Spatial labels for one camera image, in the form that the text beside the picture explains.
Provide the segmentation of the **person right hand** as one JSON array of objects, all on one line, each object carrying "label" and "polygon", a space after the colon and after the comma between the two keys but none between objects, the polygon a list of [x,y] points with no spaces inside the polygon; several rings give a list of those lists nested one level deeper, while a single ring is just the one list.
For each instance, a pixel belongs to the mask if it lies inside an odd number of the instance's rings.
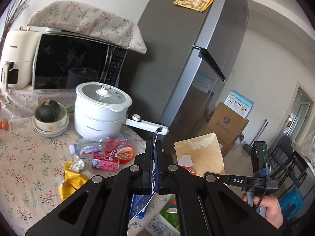
[{"label": "person right hand", "polygon": [[261,207],[266,208],[265,219],[271,223],[275,228],[279,229],[283,222],[284,217],[281,213],[281,207],[278,199],[275,196],[265,196],[260,202],[260,197],[253,197],[253,204],[260,204]]}]

